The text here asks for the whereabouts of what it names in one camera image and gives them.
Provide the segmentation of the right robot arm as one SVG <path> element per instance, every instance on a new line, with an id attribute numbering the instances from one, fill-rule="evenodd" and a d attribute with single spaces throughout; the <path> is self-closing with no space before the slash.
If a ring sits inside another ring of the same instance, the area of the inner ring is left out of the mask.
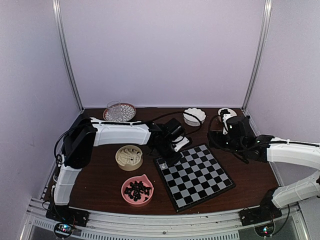
<path id="1" fill-rule="evenodd" d="M 288 163 L 315 169 L 304 179 L 266 192 L 256 210 L 259 220 L 268 220 L 276 209 L 320 195 L 320 145 L 291 141 L 273 135 L 254 135 L 249 120 L 244 116 L 219 116 L 223 129 L 208 129 L 207 138 L 212 148 L 233 154 L 243 163 Z"/>

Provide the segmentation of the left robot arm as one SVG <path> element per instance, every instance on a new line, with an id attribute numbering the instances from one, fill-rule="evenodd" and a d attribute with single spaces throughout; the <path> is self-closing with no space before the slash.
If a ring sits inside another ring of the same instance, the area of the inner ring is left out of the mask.
<path id="1" fill-rule="evenodd" d="M 58 176 L 52 189 L 52 213 L 61 222 L 72 218 L 68 206 L 79 172 L 91 161 L 94 147 L 102 145 L 146 145 L 171 166 L 180 158 L 181 148 L 190 144 L 181 123 L 172 118 L 167 123 L 109 122 L 80 115 L 71 128 L 62 134 L 61 153 L 55 154 Z"/>

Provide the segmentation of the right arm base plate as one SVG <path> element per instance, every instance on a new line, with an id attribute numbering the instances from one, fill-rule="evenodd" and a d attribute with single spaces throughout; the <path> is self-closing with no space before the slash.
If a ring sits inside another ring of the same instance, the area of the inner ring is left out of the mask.
<path id="1" fill-rule="evenodd" d="M 271 222 L 273 219 L 281 216 L 281 210 L 272 204 L 260 205 L 253 208 L 244 208 L 239 212 L 239 217 L 243 226 Z"/>

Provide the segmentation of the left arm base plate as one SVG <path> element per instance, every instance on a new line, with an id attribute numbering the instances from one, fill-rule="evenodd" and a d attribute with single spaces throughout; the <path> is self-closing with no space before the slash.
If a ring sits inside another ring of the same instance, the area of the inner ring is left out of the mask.
<path id="1" fill-rule="evenodd" d="M 45 216 L 46 218 L 57 222 L 86 227 L 89 215 L 90 213 L 85 210 L 70 208 L 67 205 L 60 206 L 50 204 Z"/>

